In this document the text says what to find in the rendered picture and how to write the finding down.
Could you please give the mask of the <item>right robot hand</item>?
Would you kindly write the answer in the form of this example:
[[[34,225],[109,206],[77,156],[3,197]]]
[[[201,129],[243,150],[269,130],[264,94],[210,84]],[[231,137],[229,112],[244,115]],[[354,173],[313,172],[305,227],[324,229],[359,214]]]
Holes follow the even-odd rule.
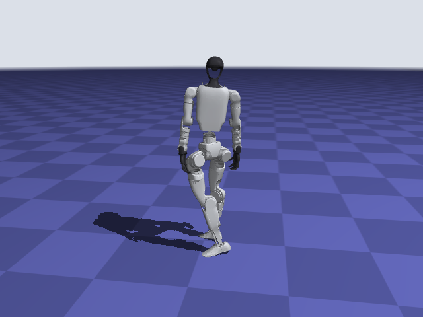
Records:
[[[233,156],[229,159],[230,161],[233,159],[233,164],[229,167],[232,167],[231,170],[236,170],[239,167],[241,147],[237,146],[236,151],[233,149],[233,152]]]

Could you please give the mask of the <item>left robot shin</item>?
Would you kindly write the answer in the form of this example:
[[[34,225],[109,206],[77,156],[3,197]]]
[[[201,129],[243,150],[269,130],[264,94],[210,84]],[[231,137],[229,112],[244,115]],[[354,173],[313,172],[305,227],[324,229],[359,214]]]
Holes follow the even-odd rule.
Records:
[[[201,205],[201,204],[200,204]],[[205,209],[202,208],[207,226],[215,240],[215,245],[217,247],[222,246],[222,240],[221,240],[221,234],[220,234],[220,221],[219,221],[219,213],[216,206],[216,201],[213,198],[207,198],[207,200],[204,203]],[[218,243],[217,243],[217,241]],[[219,244],[219,245],[218,245]],[[220,245],[221,244],[221,245]]]

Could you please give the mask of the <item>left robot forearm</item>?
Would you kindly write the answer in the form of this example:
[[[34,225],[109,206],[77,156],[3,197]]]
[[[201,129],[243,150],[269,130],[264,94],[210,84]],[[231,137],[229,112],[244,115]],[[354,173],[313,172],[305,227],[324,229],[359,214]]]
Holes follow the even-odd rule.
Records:
[[[189,139],[189,132],[190,132],[190,128],[183,126],[183,119],[184,116],[181,119],[181,125],[180,125],[180,139],[179,139],[179,145],[178,148],[180,146],[184,147],[184,152],[187,151],[187,144],[188,144],[188,139]],[[177,149],[178,149],[177,148]]]

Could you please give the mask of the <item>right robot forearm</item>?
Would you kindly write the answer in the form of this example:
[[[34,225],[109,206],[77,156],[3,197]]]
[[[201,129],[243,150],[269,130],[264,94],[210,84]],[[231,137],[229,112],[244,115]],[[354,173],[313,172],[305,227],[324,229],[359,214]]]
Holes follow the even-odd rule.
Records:
[[[236,151],[236,147],[240,146],[241,147],[241,120],[239,118],[240,121],[240,127],[234,127],[231,129],[231,133],[232,133],[232,148]],[[242,148],[242,147],[241,147]]]

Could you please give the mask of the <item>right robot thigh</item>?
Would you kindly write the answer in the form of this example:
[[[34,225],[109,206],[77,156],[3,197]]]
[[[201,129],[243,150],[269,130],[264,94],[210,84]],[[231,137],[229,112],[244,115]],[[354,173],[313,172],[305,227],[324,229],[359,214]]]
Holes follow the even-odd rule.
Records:
[[[224,146],[221,146],[221,157],[210,161],[209,166],[209,185],[211,195],[217,202],[225,199],[225,192],[219,187],[225,170],[225,163],[231,158],[231,152]]]

